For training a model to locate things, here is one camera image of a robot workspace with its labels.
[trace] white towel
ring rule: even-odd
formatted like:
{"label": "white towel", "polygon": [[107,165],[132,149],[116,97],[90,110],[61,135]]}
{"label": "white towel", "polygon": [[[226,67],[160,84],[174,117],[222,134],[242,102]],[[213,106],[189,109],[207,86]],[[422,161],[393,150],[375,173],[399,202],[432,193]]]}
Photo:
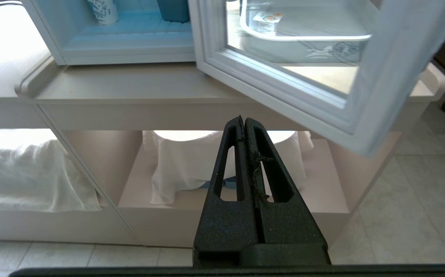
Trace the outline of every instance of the white towel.
{"label": "white towel", "polygon": [[49,129],[0,130],[0,210],[101,210],[96,191]]}
{"label": "white towel", "polygon": [[[222,131],[144,131],[143,147],[157,161],[152,176],[152,204],[171,204],[180,190],[201,187],[210,181],[222,139]],[[305,189],[301,150],[313,148],[309,136],[295,131],[269,131],[277,152],[298,189]],[[236,175],[234,149],[228,152],[224,179]],[[264,178],[266,192],[271,195]]]}

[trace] cup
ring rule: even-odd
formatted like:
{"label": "cup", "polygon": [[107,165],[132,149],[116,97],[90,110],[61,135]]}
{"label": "cup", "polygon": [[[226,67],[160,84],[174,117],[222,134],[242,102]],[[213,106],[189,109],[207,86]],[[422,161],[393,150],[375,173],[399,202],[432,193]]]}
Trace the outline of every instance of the cup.
{"label": "cup", "polygon": [[99,24],[108,25],[118,21],[115,0],[87,0],[87,2]]}

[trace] shelf compartment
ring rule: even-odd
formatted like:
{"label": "shelf compartment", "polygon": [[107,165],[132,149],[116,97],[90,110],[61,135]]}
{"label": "shelf compartment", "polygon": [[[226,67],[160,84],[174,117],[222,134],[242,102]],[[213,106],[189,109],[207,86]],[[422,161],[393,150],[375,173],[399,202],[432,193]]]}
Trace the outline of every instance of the shelf compartment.
{"label": "shelf compartment", "polygon": [[[29,104],[22,104],[21,107],[17,104],[3,105],[0,103],[0,128],[46,128],[47,126],[43,121],[38,124],[35,117],[39,118],[39,115],[33,113],[35,111]],[[74,140],[74,135],[77,136],[78,133],[68,132],[68,135]],[[98,132],[89,133],[89,135],[98,137]],[[84,154],[84,147],[80,147],[80,150],[80,153]],[[99,163],[107,162],[108,154],[115,154],[115,152],[101,152],[100,155],[103,156],[101,156]],[[74,162],[72,156],[66,157],[66,159],[69,158]],[[99,205],[102,207],[98,211],[41,212],[34,210],[0,210],[0,240],[138,245],[138,240],[131,235],[124,222],[118,217],[115,207],[101,197],[97,191],[96,195]]]}
{"label": "shelf compartment", "polygon": [[[349,209],[325,139],[313,140],[303,153],[307,186],[301,195],[324,236],[332,242],[349,218]],[[156,164],[141,145],[118,207],[144,245],[192,247],[207,189],[178,191],[175,203],[152,205],[151,178]],[[221,197],[236,200],[236,190],[223,188]]]}

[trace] white cabinet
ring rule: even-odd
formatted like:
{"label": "white cabinet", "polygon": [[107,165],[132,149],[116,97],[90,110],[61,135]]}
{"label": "white cabinet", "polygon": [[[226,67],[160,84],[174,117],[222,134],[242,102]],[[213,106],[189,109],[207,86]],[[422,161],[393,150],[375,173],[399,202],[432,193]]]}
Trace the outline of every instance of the white cabinet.
{"label": "white cabinet", "polygon": [[[303,199],[329,245],[403,134],[444,90],[444,75],[428,65],[396,124],[371,157],[313,134],[315,148],[303,154],[308,177]],[[239,114],[260,121],[268,130],[305,130],[183,63],[69,67],[32,100],[143,245],[191,247],[207,189],[180,191],[172,205],[152,205],[155,159],[143,150],[141,130],[222,130]],[[234,190],[226,192],[235,199]]]}
{"label": "white cabinet", "polygon": [[445,39],[439,0],[190,0],[197,67],[372,155]]}

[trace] blue box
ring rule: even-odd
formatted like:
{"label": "blue box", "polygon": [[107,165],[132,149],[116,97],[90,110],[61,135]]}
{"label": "blue box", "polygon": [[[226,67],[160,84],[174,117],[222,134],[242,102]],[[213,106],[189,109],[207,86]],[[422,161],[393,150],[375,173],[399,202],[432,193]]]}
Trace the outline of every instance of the blue box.
{"label": "blue box", "polygon": [[188,0],[157,0],[162,19],[185,23],[190,21]]}

